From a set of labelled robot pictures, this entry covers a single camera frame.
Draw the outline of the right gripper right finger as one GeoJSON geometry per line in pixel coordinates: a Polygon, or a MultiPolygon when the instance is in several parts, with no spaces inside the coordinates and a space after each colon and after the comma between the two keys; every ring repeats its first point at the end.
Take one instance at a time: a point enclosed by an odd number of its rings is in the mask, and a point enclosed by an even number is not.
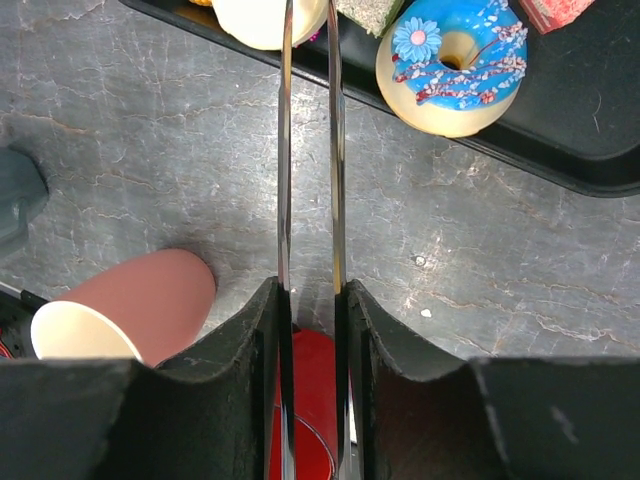
{"type": "Polygon", "coordinates": [[[635,479],[635,357],[458,358],[348,284],[364,479],[635,479]]]}

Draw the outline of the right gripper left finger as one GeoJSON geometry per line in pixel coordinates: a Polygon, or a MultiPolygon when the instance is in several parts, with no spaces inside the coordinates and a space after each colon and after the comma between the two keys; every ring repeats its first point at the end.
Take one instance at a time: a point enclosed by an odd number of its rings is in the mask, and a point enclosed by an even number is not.
{"type": "Polygon", "coordinates": [[[1,362],[5,479],[264,479],[277,282],[194,345],[135,360],[1,362]]]}

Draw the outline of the metal tongs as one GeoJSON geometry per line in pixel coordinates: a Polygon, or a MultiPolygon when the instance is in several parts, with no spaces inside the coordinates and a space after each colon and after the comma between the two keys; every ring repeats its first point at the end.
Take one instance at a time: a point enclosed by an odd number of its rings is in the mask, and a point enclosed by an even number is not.
{"type": "MultiPolygon", "coordinates": [[[[334,343],[336,385],[337,477],[352,476],[349,328],[346,269],[345,97],[335,3],[328,3],[331,213],[333,242],[334,343]]],[[[293,3],[284,4],[278,98],[278,290],[277,330],[281,397],[281,477],[295,479],[295,407],[293,320],[290,292],[291,248],[291,82],[293,3]]]]}

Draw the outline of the blue iced donut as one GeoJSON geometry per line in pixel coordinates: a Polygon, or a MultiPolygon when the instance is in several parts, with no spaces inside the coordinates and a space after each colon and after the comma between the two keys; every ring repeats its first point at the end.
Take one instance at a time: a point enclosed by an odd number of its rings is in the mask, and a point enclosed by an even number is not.
{"type": "Polygon", "coordinates": [[[418,130],[474,135],[513,103],[526,74],[527,33],[506,1],[414,1],[379,45],[379,90],[418,130]]]}

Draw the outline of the white pink sprinkle donut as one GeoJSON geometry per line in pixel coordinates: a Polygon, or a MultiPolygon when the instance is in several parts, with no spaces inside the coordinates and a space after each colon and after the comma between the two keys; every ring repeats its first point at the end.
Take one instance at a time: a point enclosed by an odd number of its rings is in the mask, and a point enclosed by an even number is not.
{"type": "MultiPolygon", "coordinates": [[[[285,0],[217,0],[213,10],[221,28],[253,49],[280,50],[285,0]]],[[[293,0],[292,45],[309,40],[326,22],[328,2],[293,0]]]]}

